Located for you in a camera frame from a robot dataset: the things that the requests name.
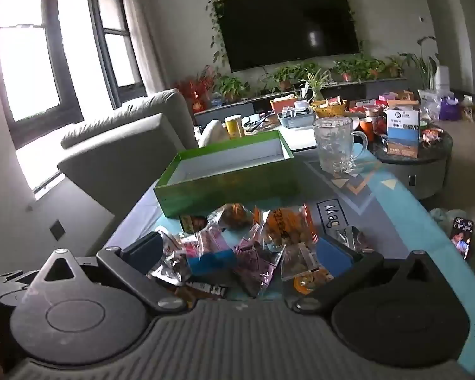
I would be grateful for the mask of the orange snack bag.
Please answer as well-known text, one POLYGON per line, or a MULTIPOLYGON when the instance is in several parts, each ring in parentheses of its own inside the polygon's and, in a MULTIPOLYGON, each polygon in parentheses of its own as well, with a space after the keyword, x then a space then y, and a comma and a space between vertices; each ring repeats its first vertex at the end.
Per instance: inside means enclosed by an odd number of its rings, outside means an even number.
POLYGON ((274 247, 315 244, 318 236, 306 204, 271 210, 254 209, 254 221, 260 225, 261 239, 274 247))

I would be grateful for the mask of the pink snack packet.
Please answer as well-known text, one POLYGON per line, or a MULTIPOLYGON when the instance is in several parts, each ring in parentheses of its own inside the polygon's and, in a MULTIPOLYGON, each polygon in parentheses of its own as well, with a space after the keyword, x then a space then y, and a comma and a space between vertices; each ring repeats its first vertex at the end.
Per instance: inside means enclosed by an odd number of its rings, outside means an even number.
POLYGON ((192 276, 233 269, 238 260, 217 223, 211 222, 195 234, 181 237, 180 245, 192 276))

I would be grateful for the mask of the clear cookie packet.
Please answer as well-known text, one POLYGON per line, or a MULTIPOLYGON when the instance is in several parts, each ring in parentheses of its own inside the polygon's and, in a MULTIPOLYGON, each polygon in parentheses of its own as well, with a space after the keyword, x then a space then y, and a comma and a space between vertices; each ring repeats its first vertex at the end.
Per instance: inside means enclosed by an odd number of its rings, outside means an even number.
POLYGON ((288 282, 298 276, 305 276, 320 269, 314 244, 288 245, 281 260, 281 280, 288 282))

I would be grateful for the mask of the purple snack packet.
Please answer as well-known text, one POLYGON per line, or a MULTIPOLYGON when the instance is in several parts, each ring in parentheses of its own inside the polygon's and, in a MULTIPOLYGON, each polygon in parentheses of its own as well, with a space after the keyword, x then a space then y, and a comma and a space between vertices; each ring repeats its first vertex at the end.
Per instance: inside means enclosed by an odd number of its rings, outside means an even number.
POLYGON ((237 266, 233 272, 239 278, 245 292, 252 298, 257 298, 269 287, 282 252, 271 250, 266 244, 247 239, 243 239, 234 252, 237 266))

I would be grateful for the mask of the green cardboard box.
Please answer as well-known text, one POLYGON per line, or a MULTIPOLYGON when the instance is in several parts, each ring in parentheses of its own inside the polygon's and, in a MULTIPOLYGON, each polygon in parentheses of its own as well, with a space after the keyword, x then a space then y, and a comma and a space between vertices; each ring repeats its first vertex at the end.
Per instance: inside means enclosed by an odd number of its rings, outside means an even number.
POLYGON ((225 203, 294 196, 295 169, 285 138, 272 130, 178 153, 154 192, 167 217, 202 214, 225 203))

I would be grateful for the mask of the smartphone with photo screen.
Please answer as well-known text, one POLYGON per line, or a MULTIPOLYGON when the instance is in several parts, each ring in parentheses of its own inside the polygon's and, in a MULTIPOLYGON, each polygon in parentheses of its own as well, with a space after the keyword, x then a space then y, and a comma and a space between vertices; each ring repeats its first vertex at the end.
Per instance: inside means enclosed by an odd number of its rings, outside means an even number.
POLYGON ((464 260, 467 260, 475 230, 472 220, 457 216, 451 228, 451 242, 464 260))

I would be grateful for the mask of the round dark side table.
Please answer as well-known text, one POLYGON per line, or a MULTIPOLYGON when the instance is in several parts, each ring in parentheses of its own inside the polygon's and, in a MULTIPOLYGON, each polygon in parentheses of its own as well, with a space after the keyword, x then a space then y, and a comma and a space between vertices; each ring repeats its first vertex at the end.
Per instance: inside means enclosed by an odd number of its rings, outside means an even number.
POLYGON ((385 140, 376 140, 372 145, 373 155, 418 200, 435 196, 444 188, 451 163, 452 137, 438 126, 433 128, 439 132, 440 140, 431 145, 421 142, 417 158, 389 155, 385 140))

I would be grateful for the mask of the glass mug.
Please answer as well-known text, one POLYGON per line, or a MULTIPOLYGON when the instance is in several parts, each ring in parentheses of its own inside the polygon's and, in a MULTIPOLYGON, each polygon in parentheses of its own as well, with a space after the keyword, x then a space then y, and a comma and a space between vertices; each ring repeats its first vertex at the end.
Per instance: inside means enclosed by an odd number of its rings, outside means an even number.
POLYGON ((346 116, 318 118, 313 123, 319 164, 326 173, 348 173, 354 161, 368 148, 364 132, 353 129, 346 116))

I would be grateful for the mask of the yellow canister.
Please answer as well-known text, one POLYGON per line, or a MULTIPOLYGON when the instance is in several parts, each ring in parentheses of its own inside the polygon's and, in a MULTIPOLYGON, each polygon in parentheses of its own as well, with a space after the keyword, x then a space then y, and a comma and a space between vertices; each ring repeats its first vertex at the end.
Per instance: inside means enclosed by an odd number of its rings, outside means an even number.
POLYGON ((230 139, 243 138, 244 127, 243 120, 240 114, 225 118, 225 127, 230 139))

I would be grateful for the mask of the blue grey storage tray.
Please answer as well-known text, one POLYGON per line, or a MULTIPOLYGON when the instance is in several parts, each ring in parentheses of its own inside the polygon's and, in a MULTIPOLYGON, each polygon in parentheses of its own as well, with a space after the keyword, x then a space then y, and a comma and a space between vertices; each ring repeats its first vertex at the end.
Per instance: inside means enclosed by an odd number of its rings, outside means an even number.
POLYGON ((297 129, 310 127, 315 121, 316 114, 311 110, 288 110, 279 116, 282 127, 286 129, 297 129))

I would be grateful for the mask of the red flower decoration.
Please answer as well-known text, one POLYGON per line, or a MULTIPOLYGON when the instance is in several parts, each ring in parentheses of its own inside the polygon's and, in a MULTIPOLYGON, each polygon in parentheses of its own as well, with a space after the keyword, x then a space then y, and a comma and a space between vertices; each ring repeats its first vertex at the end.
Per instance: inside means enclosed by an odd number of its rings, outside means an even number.
POLYGON ((202 72, 196 76, 189 76, 182 81, 175 83, 184 99, 186 99, 189 109, 193 114, 206 111, 211 102, 212 91, 218 73, 211 65, 206 65, 202 72))

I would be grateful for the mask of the wicker basket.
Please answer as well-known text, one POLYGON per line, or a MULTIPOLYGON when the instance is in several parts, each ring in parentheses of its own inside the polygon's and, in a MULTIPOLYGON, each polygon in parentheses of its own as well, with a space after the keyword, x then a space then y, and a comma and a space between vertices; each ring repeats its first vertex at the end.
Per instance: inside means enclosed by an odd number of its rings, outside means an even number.
POLYGON ((343 116, 346 111, 345 104, 329 105, 327 101, 313 101, 311 108, 317 118, 343 116))

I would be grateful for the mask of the blue white carton box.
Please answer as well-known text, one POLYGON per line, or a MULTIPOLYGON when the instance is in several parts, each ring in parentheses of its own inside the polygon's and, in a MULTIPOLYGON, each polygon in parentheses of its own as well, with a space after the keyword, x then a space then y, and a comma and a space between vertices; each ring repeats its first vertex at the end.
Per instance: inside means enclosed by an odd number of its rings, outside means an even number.
POLYGON ((386 111, 389 155, 417 158, 419 154, 420 113, 412 107, 386 111))

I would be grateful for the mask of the spider plant in pot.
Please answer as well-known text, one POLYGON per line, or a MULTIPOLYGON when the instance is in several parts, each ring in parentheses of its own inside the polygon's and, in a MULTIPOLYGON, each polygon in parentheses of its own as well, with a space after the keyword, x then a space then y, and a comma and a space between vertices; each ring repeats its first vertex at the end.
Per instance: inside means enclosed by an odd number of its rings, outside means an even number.
POLYGON ((313 101, 325 101, 322 90, 333 82, 331 70, 317 69, 313 71, 304 68, 303 77, 302 82, 304 85, 301 87, 300 99, 310 103, 313 101))

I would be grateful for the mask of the purple gift bag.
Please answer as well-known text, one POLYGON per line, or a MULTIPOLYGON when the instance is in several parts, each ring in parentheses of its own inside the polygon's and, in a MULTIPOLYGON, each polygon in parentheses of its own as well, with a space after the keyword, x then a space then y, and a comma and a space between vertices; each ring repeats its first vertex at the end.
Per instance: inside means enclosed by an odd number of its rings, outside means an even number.
POLYGON ((440 102, 439 119, 441 121, 458 121, 462 118, 459 101, 455 97, 445 96, 440 102))

